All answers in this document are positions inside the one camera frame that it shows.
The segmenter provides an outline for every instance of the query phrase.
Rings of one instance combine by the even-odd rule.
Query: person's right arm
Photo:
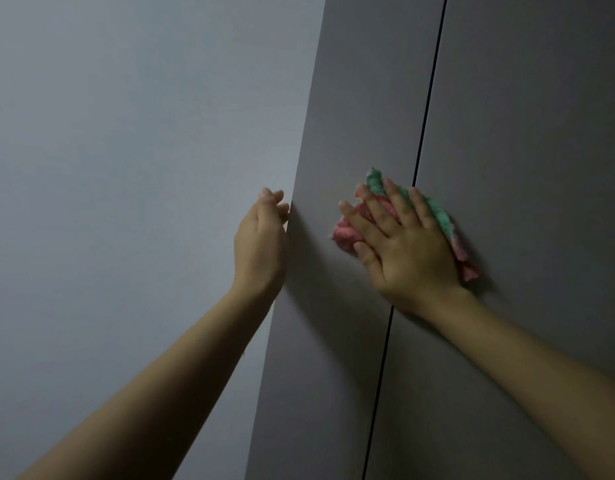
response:
[[[369,244],[355,250],[381,294],[431,323],[499,383],[593,479],[615,479],[615,381],[502,320],[461,287],[436,220],[415,189],[414,209],[385,188],[399,225],[365,185],[357,189],[377,224],[347,202],[341,212]]]

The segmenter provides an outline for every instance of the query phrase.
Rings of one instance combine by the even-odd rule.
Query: white wall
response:
[[[324,0],[0,0],[0,479],[229,287],[291,192]],[[244,476],[269,320],[178,479]]]

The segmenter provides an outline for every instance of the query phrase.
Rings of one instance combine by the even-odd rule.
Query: person's left arm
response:
[[[241,222],[230,291],[19,479],[175,475],[283,285],[289,207],[282,198],[264,189]]]

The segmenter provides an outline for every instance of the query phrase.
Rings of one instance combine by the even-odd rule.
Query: cleaning cloth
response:
[[[389,214],[400,224],[401,221],[398,218],[398,213],[383,188],[383,178],[381,172],[376,168],[372,168],[372,170],[370,170],[367,174],[366,184],[369,190],[376,195],[376,199],[381,203],[383,208],[387,210]],[[401,187],[400,185],[397,185],[397,188],[401,195],[405,198],[405,201],[407,201],[411,207],[414,207],[408,195],[407,189]],[[365,205],[365,202],[360,200],[358,195],[355,195],[355,197],[359,200],[354,206],[357,212],[359,212],[359,214],[365,217],[368,221],[375,223],[371,212],[367,208],[367,205]],[[477,278],[478,270],[469,261],[469,257],[465,251],[463,243],[461,242],[458,232],[456,231],[454,222],[452,222],[445,210],[443,210],[436,201],[428,196],[424,196],[424,198],[430,206],[434,217],[436,217],[436,220],[439,223],[441,230],[445,234],[445,237],[449,241],[452,251],[454,252],[454,257],[456,258],[456,266],[458,267],[461,279],[463,282],[468,282]],[[359,241],[364,242],[362,235],[348,222],[346,222],[344,218],[341,218],[336,225],[334,233],[332,234],[332,239],[334,239],[336,244],[342,250],[353,256],[356,256],[356,251],[354,251],[354,243]]]

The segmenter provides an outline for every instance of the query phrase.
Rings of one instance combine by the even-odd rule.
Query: gray cabinet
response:
[[[615,0],[448,0],[426,111],[443,2],[326,2],[248,480],[583,477],[328,240],[370,166],[417,173],[488,305],[615,375]]]

